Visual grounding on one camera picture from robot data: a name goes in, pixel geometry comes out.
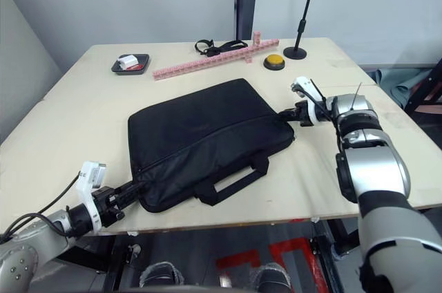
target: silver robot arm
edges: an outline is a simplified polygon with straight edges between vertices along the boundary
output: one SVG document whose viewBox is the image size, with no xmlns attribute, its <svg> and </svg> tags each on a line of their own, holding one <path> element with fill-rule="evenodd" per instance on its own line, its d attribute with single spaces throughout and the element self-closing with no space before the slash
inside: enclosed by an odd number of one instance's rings
<svg viewBox="0 0 442 293">
<path fill-rule="evenodd" d="M 442 238 L 408 203 L 407 167 L 382 130 L 372 105 L 356 94 L 325 99 L 304 77 L 294 82 L 292 90 L 308 97 L 307 103 L 297 104 L 292 120 L 300 120 L 303 126 L 328 120 L 336 128 L 340 190 L 359 206 L 363 289 L 442 292 Z"/>
<path fill-rule="evenodd" d="M 62 231 L 71 229 L 66 211 L 48 219 Z M 25 292 L 40 267 L 75 245 L 74 237 L 60 236 L 42 220 L 29 225 L 0 245 L 0 292 Z"/>
<path fill-rule="evenodd" d="M 137 201 L 145 186 L 127 182 L 116 189 L 102 187 L 106 166 L 85 162 L 78 175 L 76 189 L 82 201 L 72 209 L 56 211 L 38 220 L 18 234 L 0 237 L 0 293 L 25 292 L 35 272 L 48 261 L 75 245 L 84 234 L 98 232 L 124 217 L 125 207 Z M 40 216 L 28 214 L 27 217 Z"/>
</svg>

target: pink building block strip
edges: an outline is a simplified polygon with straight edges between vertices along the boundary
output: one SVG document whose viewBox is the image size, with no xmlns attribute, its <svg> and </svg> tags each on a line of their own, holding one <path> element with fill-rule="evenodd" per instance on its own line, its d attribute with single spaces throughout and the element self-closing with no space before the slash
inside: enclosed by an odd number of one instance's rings
<svg viewBox="0 0 442 293">
<path fill-rule="evenodd" d="M 195 62 L 163 68 L 152 73 L 153 79 L 167 79 L 168 77 L 175 77 L 176 75 L 186 74 L 195 70 L 201 70 L 203 68 L 221 65 L 233 60 L 247 58 L 260 51 L 266 50 L 273 46 L 277 46 L 278 44 L 279 39 L 269 39 L 267 41 L 262 41 L 259 44 L 248 46 L 247 48 L 242 48 L 235 51 L 228 51 L 226 53 L 221 53 L 217 56 L 197 60 Z"/>
<path fill-rule="evenodd" d="M 261 43 L 261 33 L 260 32 L 253 32 L 253 45 L 259 46 Z"/>
</svg>

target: wooden table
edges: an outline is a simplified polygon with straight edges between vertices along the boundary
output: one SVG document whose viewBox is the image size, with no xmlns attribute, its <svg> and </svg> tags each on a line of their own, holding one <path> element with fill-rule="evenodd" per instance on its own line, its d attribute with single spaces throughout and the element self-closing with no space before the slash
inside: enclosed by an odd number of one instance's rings
<svg viewBox="0 0 442 293">
<path fill-rule="evenodd" d="M 438 173 L 442 152 L 332 41 L 304 39 L 306 59 L 286 59 L 286 67 L 280 71 L 262 66 L 268 54 L 282 54 L 292 41 L 282 40 L 278 48 L 255 55 L 251 64 L 239 60 L 157 82 L 151 71 L 201 59 L 193 43 L 91 47 L 0 147 L 1 230 L 16 217 L 50 202 L 85 160 L 107 164 L 103 185 L 118 187 L 131 180 L 127 119 L 132 113 L 241 77 L 276 111 L 300 100 L 289 90 L 298 76 L 312 78 L 326 96 L 354 93 L 362 82 L 360 93 L 373 104 L 410 170 L 410 202 L 415 207 L 442 204 Z M 124 53 L 148 53 L 152 61 L 146 73 L 122 77 L 111 72 L 115 59 Z M 333 126 L 292 126 L 297 139 L 270 158 L 268 174 L 219 205 L 210 207 L 191 199 L 163 213 L 150 214 L 135 203 L 125 211 L 125 219 L 103 229 L 102 234 L 355 216 L 356 205 L 346 201 L 338 188 Z M 72 189 L 48 213 L 78 202 Z"/>
</svg>

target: bag strap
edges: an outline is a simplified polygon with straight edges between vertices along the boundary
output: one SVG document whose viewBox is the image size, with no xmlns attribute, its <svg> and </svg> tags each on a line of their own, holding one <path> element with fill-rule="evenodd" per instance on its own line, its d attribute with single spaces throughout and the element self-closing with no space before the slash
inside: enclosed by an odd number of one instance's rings
<svg viewBox="0 0 442 293">
<path fill-rule="evenodd" d="M 211 177 L 202 181 L 195 187 L 195 196 L 203 203 L 208 205 L 216 205 L 229 196 L 232 196 L 234 193 L 249 186 L 257 179 L 265 176 L 269 168 L 269 159 L 264 155 L 256 155 L 251 159 L 250 166 L 254 170 L 253 172 L 219 192 L 217 192 L 215 189 L 215 183 L 219 181 L 216 180 L 216 178 Z"/>
<path fill-rule="evenodd" d="M 199 43 L 206 44 L 208 48 L 204 50 L 199 49 L 198 48 Z M 207 39 L 201 39 L 195 43 L 195 50 L 197 50 L 201 55 L 212 57 L 219 55 L 220 53 L 225 53 L 226 51 L 246 48 L 247 46 L 248 46 L 247 43 L 240 41 L 239 39 L 236 39 L 235 41 L 226 42 L 219 47 L 214 46 L 212 39 L 210 41 Z"/>
</svg>

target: black laptop bag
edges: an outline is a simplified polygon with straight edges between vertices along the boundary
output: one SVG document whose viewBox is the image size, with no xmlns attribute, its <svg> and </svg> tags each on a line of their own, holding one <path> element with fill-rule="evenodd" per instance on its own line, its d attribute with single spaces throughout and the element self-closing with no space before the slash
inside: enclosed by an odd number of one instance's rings
<svg viewBox="0 0 442 293">
<path fill-rule="evenodd" d="M 150 212 L 195 196 L 216 205 L 267 173 L 269 156 L 288 147 L 294 131 L 244 79 L 235 79 L 133 114 L 128 120 L 133 182 Z M 221 191 L 215 183 L 251 167 Z"/>
</svg>

